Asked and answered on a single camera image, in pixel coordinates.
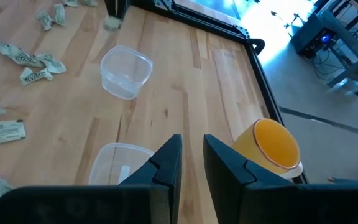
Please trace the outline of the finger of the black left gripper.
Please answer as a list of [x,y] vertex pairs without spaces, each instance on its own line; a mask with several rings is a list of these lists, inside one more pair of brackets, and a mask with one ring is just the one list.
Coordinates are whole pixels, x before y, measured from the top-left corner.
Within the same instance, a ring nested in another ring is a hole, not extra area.
[[116,0],[104,0],[108,16],[116,16]]
[[129,7],[129,0],[117,0],[117,18],[123,19]]

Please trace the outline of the yellow ceramic mug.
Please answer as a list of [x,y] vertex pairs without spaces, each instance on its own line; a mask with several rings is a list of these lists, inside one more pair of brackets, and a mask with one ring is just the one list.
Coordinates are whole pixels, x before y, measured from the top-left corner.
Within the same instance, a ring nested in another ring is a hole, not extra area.
[[296,139],[282,124],[272,119],[263,118],[252,123],[231,147],[285,179],[298,177],[303,172]]

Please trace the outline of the black frame corner foot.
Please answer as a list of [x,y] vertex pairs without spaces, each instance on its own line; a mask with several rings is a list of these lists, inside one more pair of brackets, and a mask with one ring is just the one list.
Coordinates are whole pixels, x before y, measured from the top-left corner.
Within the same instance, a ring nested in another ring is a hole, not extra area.
[[247,43],[254,49],[256,55],[265,48],[265,41],[262,39],[247,39]]

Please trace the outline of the black computer with blue light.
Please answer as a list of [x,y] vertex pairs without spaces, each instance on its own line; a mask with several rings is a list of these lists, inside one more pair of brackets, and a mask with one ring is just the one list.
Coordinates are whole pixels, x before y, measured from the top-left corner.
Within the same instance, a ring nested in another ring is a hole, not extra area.
[[312,59],[336,35],[323,16],[310,15],[305,24],[292,36],[291,43],[298,55]]

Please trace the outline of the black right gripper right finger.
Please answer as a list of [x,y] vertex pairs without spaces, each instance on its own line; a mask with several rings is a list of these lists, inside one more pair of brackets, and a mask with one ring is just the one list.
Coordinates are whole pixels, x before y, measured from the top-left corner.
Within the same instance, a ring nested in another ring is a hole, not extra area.
[[210,134],[203,153],[219,224],[358,224],[358,184],[294,184]]

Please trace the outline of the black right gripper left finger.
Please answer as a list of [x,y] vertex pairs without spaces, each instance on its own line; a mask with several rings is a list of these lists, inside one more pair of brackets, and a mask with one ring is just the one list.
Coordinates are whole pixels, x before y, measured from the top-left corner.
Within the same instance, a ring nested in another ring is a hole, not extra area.
[[0,198],[0,224],[173,224],[182,136],[174,134],[118,185],[30,186]]

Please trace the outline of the clear plastic food container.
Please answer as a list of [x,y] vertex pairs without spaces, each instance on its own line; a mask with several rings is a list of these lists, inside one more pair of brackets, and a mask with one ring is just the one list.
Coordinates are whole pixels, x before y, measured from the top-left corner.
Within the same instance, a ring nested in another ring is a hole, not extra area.
[[153,151],[132,144],[107,144],[96,156],[88,183],[90,185],[118,185],[153,155]]
[[125,46],[115,46],[100,63],[101,85],[123,100],[137,97],[150,78],[153,62],[146,55]]

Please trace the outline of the black aluminium table frame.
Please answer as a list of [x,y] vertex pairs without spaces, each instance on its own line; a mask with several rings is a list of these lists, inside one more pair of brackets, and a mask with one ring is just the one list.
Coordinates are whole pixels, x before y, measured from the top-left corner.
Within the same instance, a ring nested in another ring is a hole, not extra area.
[[244,28],[239,25],[230,25],[193,9],[177,5],[174,0],[168,0],[167,3],[163,2],[163,7],[158,7],[157,1],[158,0],[129,0],[129,5],[173,19],[243,45],[270,117],[280,124],[283,123],[260,61],[258,60],[254,49],[247,43],[247,39],[251,38]]

